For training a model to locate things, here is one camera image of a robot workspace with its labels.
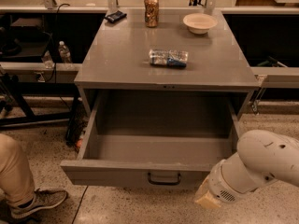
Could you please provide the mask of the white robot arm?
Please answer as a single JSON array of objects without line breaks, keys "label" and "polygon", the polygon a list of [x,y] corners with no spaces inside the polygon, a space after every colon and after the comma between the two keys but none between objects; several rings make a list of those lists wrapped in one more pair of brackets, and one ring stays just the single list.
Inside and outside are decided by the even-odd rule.
[{"label": "white robot arm", "polygon": [[205,209],[219,208],[279,180],[299,186],[299,141],[265,130],[248,131],[238,139],[236,153],[212,168],[194,202]]}]

